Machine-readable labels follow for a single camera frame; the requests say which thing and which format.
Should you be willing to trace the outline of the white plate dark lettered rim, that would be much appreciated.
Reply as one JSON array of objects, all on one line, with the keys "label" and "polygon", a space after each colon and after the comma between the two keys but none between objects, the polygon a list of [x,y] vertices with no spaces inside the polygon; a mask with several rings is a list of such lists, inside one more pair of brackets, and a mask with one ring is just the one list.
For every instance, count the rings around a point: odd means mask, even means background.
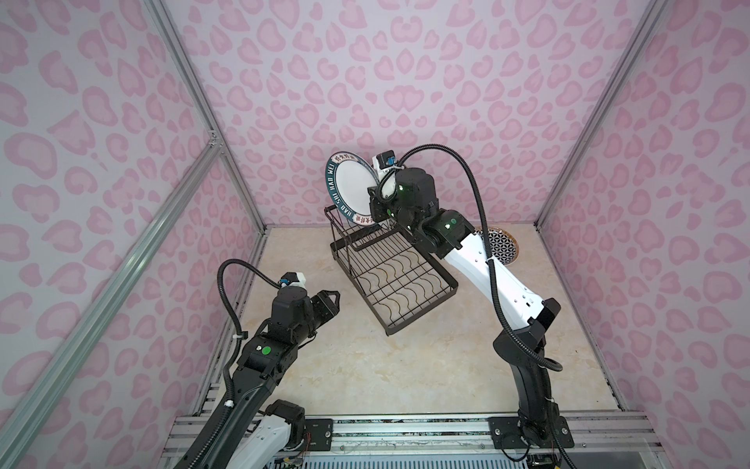
[{"label": "white plate dark lettered rim", "polygon": [[324,177],[330,199],[345,219],[359,226],[374,224],[367,190],[377,185],[377,176],[363,158],[336,152],[326,162]]}]

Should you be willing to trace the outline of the black wire dish rack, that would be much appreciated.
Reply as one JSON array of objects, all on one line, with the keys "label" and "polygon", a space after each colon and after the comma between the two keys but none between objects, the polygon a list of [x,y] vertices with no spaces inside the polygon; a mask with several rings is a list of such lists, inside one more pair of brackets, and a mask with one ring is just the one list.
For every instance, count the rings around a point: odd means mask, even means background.
[{"label": "black wire dish rack", "polygon": [[330,205],[330,250],[386,335],[423,318],[457,293],[458,281],[430,253],[412,245],[392,221],[361,226]]}]

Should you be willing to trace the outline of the navy geometric pattern plate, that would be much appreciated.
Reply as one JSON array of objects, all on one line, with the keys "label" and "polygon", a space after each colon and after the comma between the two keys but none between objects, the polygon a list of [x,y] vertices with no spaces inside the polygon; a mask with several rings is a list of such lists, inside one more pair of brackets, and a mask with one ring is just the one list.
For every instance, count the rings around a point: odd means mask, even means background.
[{"label": "navy geometric pattern plate", "polygon": [[504,230],[489,228],[488,239],[491,254],[503,265],[513,264],[519,257],[520,248],[517,240]]}]

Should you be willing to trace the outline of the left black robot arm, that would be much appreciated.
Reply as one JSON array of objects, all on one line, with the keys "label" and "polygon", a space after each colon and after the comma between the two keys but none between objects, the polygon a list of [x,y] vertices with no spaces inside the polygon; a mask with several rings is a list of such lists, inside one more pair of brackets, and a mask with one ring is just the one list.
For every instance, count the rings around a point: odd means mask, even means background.
[{"label": "left black robot arm", "polygon": [[314,296],[300,286],[277,291],[266,326],[242,347],[220,403],[178,468],[263,468],[284,449],[304,449],[305,411],[278,400],[252,421],[297,360],[299,350],[340,312],[340,293]]}]

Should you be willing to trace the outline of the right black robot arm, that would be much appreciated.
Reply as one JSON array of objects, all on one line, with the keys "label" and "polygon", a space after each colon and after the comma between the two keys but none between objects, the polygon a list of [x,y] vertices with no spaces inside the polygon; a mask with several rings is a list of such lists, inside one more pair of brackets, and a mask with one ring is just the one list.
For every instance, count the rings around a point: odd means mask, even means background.
[{"label": "right black robot arm", "polygon": [[503,443],[566,451],[573,441],[552,393],[550,372],[562,365],[545,355],[546,333],[561,310],[543,299],[491,252],[487,226],[476,228],[460,212],[439,205],[435,180],[420,168],[376,172],[369,188],[370,213],[389,220],[416,247],[443,259],[486,295],[502,326],[493,349],[512,371],[519,397],[514,429],[499,433]]}]

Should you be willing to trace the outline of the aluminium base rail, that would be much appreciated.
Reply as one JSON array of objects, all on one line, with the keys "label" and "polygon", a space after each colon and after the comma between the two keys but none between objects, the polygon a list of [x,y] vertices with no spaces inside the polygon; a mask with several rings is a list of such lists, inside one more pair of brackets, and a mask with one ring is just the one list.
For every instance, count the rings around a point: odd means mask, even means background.
[{"label": "aluminium base rail", "polygon": [[640,412],[565,412],[554,443],[512,435],[509,414],[311,415],[290,441],[280,417],[256,416],[242,440],[250,457],[234,468],[668,468]]}]

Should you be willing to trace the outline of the left aluminium wall frame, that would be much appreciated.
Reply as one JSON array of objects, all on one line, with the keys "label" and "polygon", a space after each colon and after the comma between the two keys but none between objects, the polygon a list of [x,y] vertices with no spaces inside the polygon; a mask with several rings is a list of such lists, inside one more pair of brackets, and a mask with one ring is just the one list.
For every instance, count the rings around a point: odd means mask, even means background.
[{"label": "left aluminium wall frame", "polygon": [[168,1],[1,5],[1,464],[155,468],[261,223]]}]

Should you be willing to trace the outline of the right aluminium corner post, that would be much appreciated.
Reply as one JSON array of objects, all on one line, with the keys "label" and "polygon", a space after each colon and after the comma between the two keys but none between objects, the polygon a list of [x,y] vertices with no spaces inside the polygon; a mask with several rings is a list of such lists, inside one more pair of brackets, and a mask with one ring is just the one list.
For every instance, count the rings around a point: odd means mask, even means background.
[{"label": "right aluminium corner post", "polygon": [[534,226],[538,232],[550,222],[553,211],[562,200],[564,190],[572,181],[574,173],[586,156],[594,137],[607,120],[607,115],[613,108],[619,94],[627,84],[629,76],[638,66],[650,41],[658,33],[660,24],[667,17],[672,1],[652,0],[648,2],[644,15],[635,27],[623,53],[613,68],[611,77],[607,80],[600,99],[593,107],[591,115],[583,126],[582,132],[572,147],[568,160],[555,181],[548,199],[542,206]]}]

